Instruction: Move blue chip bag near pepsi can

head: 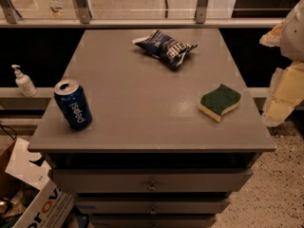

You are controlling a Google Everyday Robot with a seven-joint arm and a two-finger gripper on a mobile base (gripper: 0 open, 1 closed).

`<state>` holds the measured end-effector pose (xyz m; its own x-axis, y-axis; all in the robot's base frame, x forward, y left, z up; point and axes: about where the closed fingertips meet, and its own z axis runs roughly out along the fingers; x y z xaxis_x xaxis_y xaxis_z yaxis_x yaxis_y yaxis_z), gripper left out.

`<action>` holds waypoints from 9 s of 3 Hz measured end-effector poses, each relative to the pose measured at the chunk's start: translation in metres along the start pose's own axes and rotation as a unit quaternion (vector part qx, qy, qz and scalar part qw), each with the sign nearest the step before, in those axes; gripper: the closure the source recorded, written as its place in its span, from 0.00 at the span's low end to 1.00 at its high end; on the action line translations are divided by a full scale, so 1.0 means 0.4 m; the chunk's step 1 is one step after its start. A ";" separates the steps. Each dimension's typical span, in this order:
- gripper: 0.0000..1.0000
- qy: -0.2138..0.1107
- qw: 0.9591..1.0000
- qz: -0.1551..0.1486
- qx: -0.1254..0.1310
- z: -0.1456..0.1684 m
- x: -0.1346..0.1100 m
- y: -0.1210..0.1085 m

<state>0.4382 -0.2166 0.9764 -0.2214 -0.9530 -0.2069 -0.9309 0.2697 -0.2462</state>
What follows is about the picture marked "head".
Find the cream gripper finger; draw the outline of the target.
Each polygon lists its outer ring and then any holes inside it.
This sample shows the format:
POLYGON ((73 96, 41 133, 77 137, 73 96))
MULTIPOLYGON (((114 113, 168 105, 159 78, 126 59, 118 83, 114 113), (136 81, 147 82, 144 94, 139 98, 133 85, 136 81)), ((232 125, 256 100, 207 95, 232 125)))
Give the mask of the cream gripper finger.
POLYGON ((266 47, 279 47, 281 45, 283 23, 274 26, 269 32, 264 34, 259 42, 266 47))
POLYGON ((278 67, 262 108, 262 121, 268 127, 279 126, 303 101, 304 63, 292 62, 285 69, 278 67))

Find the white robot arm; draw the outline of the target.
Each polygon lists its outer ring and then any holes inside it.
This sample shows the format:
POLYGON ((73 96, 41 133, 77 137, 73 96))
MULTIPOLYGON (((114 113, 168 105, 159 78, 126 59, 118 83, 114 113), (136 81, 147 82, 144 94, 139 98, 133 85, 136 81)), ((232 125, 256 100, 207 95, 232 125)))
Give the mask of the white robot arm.
POLYGON ((275 70, 262 109, 265 125, 276 127, 304 101, 304 0, 259 42, 266 47, 280 47, 281 55, 292 60, 285 69, 275 70))

